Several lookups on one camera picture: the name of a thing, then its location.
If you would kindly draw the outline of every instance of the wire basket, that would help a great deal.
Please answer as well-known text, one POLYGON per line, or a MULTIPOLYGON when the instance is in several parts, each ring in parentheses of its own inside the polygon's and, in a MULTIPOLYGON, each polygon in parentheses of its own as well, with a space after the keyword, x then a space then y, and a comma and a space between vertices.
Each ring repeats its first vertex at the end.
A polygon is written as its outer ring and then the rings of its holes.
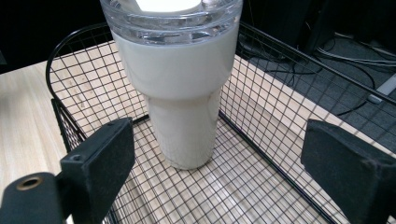
POLYGON ((64 39, 46 72, 67 151, 113 119, 134 120, 135 165, 106 223, 347 223, 300 163, 307 120, 396 151, 395 101, 244 23, 222 88, 214 155, 196 170, 164 161, 106 24, 64 39), (356 108, 370 93, 383 103, 356 108))

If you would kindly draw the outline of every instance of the wooden table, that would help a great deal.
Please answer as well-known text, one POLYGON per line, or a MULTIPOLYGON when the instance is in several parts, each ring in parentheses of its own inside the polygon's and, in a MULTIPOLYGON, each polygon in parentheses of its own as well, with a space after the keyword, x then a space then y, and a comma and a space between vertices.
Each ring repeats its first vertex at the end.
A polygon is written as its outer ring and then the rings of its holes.
POLYGON ((46 63, 0 75, 0 198, 12 181, 60 172, 66 151, 50 103, 46 63))

